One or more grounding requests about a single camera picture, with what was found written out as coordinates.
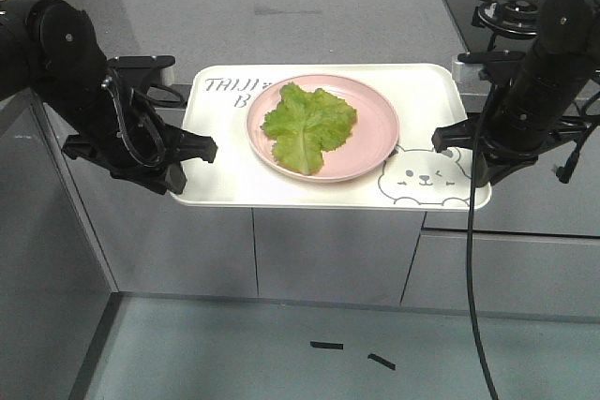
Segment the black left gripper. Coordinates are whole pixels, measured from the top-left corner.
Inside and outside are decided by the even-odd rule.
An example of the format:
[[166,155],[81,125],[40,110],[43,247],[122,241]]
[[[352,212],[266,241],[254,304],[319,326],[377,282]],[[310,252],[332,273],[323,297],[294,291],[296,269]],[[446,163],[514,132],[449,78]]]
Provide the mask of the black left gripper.
[[182,194],[187,177],[181,161],[200,158],[213,163],[218,146],[209,136],[200,136],[175,126],[154,123],[121,124],[103,140],[82,133],[70,135],[63,152],[97,165],[113,179],[131,182],[160,195]]

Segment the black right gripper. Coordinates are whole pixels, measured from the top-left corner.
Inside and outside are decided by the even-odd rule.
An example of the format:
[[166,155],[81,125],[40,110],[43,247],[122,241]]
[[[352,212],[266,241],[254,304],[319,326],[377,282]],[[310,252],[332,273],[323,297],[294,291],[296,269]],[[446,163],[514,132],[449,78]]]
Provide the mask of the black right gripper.
[[588,130],[583,119],[564,116],[542,135],[542,140],[531,150],[519,150],[514,143],[502,143],[501,138],[495,137],[491,131],[482,132],[479,117],[468,117],[450,126],[437,127],[431,142],[437,153],[451,147],[478,153],[477,169],[486,170],[486,184],[496,185],[514,172],[533,166],[541,154],[571,141],[579,143]]

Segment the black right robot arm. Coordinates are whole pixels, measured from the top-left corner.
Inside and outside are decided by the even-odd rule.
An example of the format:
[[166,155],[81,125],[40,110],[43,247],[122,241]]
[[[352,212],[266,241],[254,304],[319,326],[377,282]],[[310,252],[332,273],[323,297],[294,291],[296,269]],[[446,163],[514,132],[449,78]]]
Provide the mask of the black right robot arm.
[[599,116],[589,111],[598,95],[577,115],[566,115],[584,86],[599,80],[599,0],[479,0],[472,25],[491,30],[494,37],[532,44],[526,52],[513,52],[489,43],[485,52],[459,55],[459,62],[481,66],[480,75],[491,87],[480,112],[435,130],[435,151],[472,150],[472,178],[482,187],[574,142],[556,171],[568,183],[582,147],[599,126]]

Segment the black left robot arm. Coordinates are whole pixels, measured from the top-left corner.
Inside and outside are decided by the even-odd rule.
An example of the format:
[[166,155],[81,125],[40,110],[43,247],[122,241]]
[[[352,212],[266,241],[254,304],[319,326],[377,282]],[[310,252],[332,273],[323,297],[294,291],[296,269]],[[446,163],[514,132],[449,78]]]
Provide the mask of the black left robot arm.
[[171,55],[109,59],[83,10],[63,0],[1,3],[1,97],[29,88],[72,128],[62,150],[158,194],[183,192],[182,164],[214,161],[210,137],[166,124],[152,88],[166,90]]

